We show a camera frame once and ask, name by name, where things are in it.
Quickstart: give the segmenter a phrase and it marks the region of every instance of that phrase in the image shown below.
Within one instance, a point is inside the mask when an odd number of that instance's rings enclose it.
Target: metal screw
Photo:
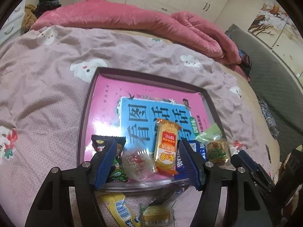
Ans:
[[[238,171],[239,171],[240,173],[244,173],[244,172],[245,172],[245,169],[244,169],[243,167],[239,167],[239,168],[238,168]]]
[[[85,167],[85,168],[90,167],[90,165],[91,165],[91,163],[89,161],[85,161],[85,162],[82,163],[82,166]]]
[[[211,161],[206,161],[206,162],[205,162],[205,165],[206,165],[207,167],[213,167],[213,166],[214,166],[214,163],[211,162]]]
[[[54,174],[57,173],[58,171],[59,171],[59,168],[58,168],[58,167],[54,167],[54,168],[51,170],[51,172],[54,173]]]

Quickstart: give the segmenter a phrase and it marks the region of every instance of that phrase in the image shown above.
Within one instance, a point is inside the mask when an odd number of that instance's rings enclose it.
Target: bird illustration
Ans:
[[[134,95],[132,96],[129,92],[128,92],[128,94],[129,94],[129,98],[128,99],[133,100],[134,99]]]

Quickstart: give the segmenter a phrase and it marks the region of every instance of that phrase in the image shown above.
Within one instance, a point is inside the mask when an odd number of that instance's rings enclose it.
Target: dark blanket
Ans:
[[[280,135],[280,161],[303,144],[303,95],[285,67],[257,39],[232,25],[226,34],[250,57],[250,85],[269,106]]]

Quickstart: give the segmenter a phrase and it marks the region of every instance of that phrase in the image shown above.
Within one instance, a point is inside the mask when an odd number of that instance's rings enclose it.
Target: green label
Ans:
[[[190,117],[189,121],[191,123],[191,127],[192,127],[192,130],[194,132],[194,135],[195,136],[199,135],[199,129],[198,129],[197,122],[196,122],[195,118],[194,117]]]

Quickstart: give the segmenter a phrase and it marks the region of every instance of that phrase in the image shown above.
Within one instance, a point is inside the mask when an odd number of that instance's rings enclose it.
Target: biscuit packet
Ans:
[[[155,146],[154,161],[158,172],[166,176],[174,176],[178,131],[181,126],[170,120],[157,119],[158,133]]]
[[[101,200],[121,227],[141,227],[141,221],[125,203],[125,195],[111,193],[102,195]]]

